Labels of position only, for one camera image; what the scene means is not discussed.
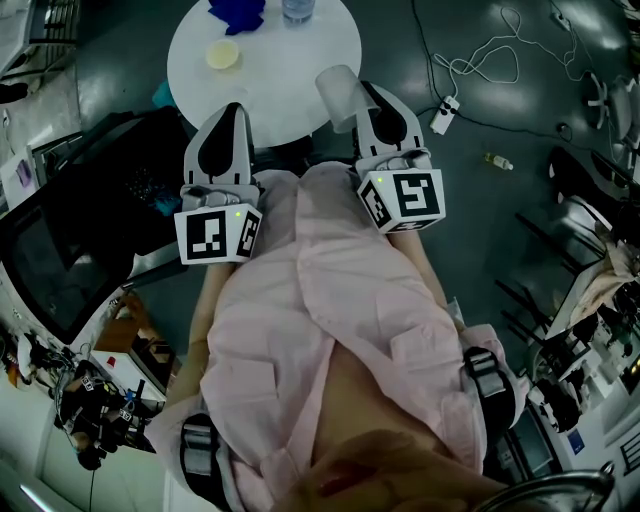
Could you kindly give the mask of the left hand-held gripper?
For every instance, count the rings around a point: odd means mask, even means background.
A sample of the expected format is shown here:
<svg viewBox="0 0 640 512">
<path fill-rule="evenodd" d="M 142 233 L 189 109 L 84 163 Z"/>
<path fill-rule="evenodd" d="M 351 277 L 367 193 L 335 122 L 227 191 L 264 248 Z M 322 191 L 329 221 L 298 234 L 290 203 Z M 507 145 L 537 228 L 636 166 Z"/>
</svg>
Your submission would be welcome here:
<svg viewBox="0 0 640 512">
<path fill-rule="evenodd" d="M 212 114 L 184 155 L 182 210 L 174 215 L 184 265 L 244 263 L 262 221 L 260 190 L 249 184 L 254 145 L 249 115 L 238 102 Z"/>
</svg>

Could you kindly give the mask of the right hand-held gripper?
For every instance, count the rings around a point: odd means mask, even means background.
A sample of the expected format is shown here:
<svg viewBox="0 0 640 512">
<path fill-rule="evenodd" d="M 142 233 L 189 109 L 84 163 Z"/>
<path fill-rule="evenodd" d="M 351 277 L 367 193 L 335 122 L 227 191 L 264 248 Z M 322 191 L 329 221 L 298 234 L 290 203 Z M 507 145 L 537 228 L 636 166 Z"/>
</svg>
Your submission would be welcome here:
<svg viewBox="0 0 640 512">
<path fill-rule="evenodd" d="M 356 163 L 357 195 L 377 230 L 419 231 L 443 220 L 442 171 L 432 167 L 430 152 L 421 148 L 418 117 L 386 89 L 368 81 L 361 85 L 373 105 L 356 113 L 358 151 L 365 158 Z"/>
</svg>

